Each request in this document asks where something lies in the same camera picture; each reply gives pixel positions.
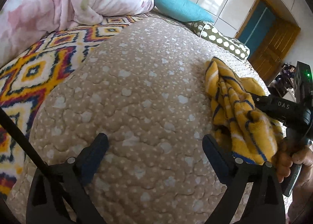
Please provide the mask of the person's right hand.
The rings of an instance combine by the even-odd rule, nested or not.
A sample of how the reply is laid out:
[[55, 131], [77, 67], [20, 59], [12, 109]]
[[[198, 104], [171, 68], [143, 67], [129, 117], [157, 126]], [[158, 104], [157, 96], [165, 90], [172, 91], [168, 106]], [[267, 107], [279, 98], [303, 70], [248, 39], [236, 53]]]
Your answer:
[[293, 164], [300, 164], [302, 169], [293, 191], [295, 192], [297, 189], [299, 192], [312, 194], [312, 150], [309, 146], [290, 156], [287, 153], [286, 143], [281, 143], [275, 158], [276, 175], [279, 183], [290, 176]]

